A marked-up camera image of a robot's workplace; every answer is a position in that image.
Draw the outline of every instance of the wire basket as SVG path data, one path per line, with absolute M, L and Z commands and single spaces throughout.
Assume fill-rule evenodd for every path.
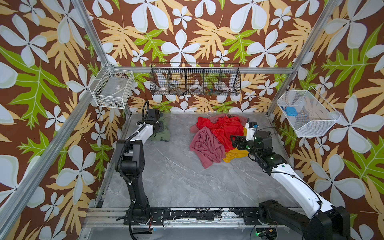
M 310 90 L 316 92 L 319 100 Z M 298 137 L 324 136 L 341 117 L 341 114 L 313 87 L 308 90 L 287 91 L 277 100 L 277 104 L 282 109 L 295 108 L 297 116 L 289 116 L 284 110 L 282 112 Z
M 151 93 L 152 95 L 238 95 L 241 85 L 240 64 L 229 68 L 222 66 L 207 63 L 207 67 L 171 67 L 154 66 L 151 63 L 149 75 Z
M 92 92 L 97 106 L 124 109 L 133 86 L 133 72 L 120 69 L 100 71 L 99 83 Z

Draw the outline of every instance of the blue object in basket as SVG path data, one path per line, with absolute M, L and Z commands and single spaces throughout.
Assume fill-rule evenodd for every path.
M 288 116 L 291 116 L 291 117 L 297 116 L 297 111 L 294 107 L 286 107 L 285 112 L 287 113 Z

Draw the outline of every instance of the black wire basket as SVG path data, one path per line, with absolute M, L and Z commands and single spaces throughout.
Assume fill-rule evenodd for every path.
M 219 95 L 240 93 L 240 64 L 199 63 L 196 67 L 151 63 L 149 75 L 152 95 Z

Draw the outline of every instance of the yellow cloth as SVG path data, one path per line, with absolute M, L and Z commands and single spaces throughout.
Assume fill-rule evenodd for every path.
M 244 136 L 247 135 L 247 129 L 244 128 Z M 232 159 L 238 158 L 238 157 L 246 157 L 248 156 L 248 151 L 246 150 L 238 150 L 237 148 L 230 150 L 229 152 L 225 153 L 225 158 L 223 159 L 224 162 L 231 162 Z

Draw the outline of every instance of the clothing pile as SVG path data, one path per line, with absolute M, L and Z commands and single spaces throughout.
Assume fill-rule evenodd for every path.
M 231 135 L 245 136 L 244 128 L 248 119 L 238 115 L 219 114 L 210 118 L 199 117 L 196 125 L 190 128 L 196 133 L 189 148 L 199 157 L 204 168 L 214 162 L 231 162 L 232 159 L 248 156 L 247 151 L 232 147 Z

